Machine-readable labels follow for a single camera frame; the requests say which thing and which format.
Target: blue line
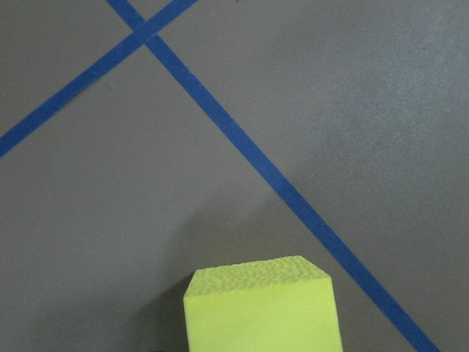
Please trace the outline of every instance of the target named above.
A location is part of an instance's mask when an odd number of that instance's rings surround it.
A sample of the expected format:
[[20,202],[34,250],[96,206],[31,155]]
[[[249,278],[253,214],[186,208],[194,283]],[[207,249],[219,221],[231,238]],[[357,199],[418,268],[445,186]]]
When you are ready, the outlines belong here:
[[[135,29],[144,19],[127,0],[108,0],[109,4]],[[257,147],[241,127],[229,116],[210,92],[184,65],[159,36],[147,42],[148,48],[161,61],[185,91],[196,101],[209,118],[220,128],[231,143],[245,156],[267,183],[277,192],[290,209],[317,237],[324,247],[357,282],[362,290],[398,328],[402,335],[419,352],[438,352],[437,347],[397,304],[385,288],[366,269],[347,245],[326,224],[320,215],[282,175],[269,158]]]
[[196,0],[173,0],[146,23],[142,22],[141,26],[132,34],[128,35],[122,42],[97,60],[96,63],[88,67],[83,73],[6,132],[0,138],[0,158],[49,120],[83,89],[115,68],[120,62],[142,46],[146,40],[158,33],[194,2]]

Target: block's front face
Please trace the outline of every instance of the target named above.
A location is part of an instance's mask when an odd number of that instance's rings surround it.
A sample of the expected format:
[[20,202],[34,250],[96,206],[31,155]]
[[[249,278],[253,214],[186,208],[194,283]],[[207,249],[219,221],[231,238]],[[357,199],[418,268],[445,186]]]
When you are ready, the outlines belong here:
[[341,352],[330,277],[184,298],[191,352]]

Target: gray floor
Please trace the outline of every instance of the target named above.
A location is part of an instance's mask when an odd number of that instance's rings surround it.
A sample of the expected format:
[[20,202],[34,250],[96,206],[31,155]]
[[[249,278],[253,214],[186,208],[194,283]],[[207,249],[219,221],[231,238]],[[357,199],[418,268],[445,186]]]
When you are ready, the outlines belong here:
[[[130,33],[105,1],[0,8],[0,134]],[[437,346],[467,351],[469,2],[199,0],[161,35]],[[0,181],[2,351],[186,351],[195,269],[289,254],[333,277],[346,352],[413,351],[144,47]]]

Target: neon yellow box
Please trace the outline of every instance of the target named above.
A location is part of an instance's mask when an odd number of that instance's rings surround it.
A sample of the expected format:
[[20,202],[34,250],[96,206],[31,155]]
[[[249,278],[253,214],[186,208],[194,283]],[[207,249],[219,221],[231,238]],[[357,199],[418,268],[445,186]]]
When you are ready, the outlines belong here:
[[330,276],[301,256],[197,270],[184,310],[191,352],[342,352]]

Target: blue tape strip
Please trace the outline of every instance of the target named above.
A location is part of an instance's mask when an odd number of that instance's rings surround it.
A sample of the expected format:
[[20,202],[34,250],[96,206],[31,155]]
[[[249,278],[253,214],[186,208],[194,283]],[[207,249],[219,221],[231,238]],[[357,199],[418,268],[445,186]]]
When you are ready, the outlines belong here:
[[[141,26],[132,34],[6,132],[0,138],[0,158],[49,120],[78,93],[116,67],[195,2],[196,0],[173,0],[147,22],[141,22]],[[125,8],[119,8],[119,11],[125,13]]]
[[[108,3],[119,13],[130,28],[138,28],[144,23],[144,19],[127,0],[108,0]],[[251,138],[228,115],[225,109],[197,77],[190,72],[170,47],[159,36],[154,36],[149,40],[147,46],[410,344],[420,352],[438,352],[437,347],[425,333],[413,322],[409,315],[397,304]]]

